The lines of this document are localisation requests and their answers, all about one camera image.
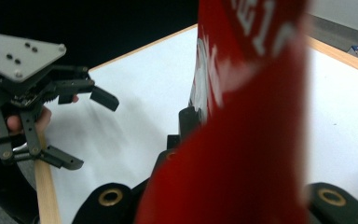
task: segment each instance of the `black wall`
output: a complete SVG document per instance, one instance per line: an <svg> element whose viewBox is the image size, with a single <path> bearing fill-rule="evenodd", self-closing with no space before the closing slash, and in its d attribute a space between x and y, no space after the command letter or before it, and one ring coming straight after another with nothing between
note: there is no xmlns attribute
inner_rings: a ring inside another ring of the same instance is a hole
<svg viewBox="0 0 358 224"><path fill-rule="evenodd" d="M0 34L63 43L89 67L197 23L198 0L0 0Z"/></svg>

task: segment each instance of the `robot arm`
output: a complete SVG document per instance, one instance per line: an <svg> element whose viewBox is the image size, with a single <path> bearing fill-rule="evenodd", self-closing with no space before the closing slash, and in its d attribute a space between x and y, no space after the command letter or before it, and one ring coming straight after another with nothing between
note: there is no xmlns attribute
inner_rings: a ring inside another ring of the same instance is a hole
<svg viewBox="0 0 358 224"><path fill-rule="evenodd" d="M115 111L118 99L95 86L87 67L52 65L66 52L64 45L0 35L0 159L3 164L42 160L61 168L79 169L83 161L49 146L42 150L34 122L43 104L59 97L59 104L91 92L91 99ZM13 150L5 118L18 115L26 146Z"/></svg>

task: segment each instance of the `white tabletop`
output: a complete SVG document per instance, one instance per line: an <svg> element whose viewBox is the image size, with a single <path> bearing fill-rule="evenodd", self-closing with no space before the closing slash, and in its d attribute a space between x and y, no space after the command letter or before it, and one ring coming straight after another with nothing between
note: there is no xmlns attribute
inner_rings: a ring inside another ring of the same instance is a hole
<svg viewBox="0 0 358 224"><path fill-rule="evenodd" d="M150 176L187 106L196 38L194 28L92 71L120 100L116 112L88 94L74 105L48 104L48 144L85 161L76 171L51 169L62 223L101 185L133 188ZM358 70L310 49L309 105L307 183L331 183L358 198Z"/></svg>

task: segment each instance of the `finger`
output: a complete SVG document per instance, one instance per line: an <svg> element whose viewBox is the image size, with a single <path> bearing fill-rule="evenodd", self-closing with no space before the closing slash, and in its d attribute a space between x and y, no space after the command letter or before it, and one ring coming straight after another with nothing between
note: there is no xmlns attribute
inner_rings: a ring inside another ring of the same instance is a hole
<svg viewBox="0 0 358 224"><path fill-rule="evenodd" d="M7 118L7 127L13 133L21 131L21 120L19 116L10 116Z"/></svg>
<svg viewBox="0 0 358 224"><path fill-rule="evenodd" d="M46 107L43 107L42 114L40 115L39 119L36 121L35 127L36 130L41 133L45 131L45 129L48 127L48 124L51 120L51 111L47 109Z"/></svg>
<svg viewBox="0 0 358 224"><path fill-rule="evenodd" d="M72 102L76 103L77 101L79 101L79 97L77 95L74 95L74 98L72 99Z"/></svg>

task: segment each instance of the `red fabric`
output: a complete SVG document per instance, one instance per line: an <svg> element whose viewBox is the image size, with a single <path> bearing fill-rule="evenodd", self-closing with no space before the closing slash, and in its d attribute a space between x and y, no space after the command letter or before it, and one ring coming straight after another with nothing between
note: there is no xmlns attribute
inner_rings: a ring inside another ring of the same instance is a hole
<svg viewBox="0 0 358 224"><path fill-rule="evenodd" d="M205 108L196 107L208 116L151 177L137 223L306 222L300 194L306 55L298 31L305 2L248 1L256 3L249 7L255 20L247 34L236 21L243 2L200 0L208 97ZM260 53L253 41L271 6ZM287 22L295 32L274 54L276 36ZM199 83L194 85L192 96Z"/></svg>

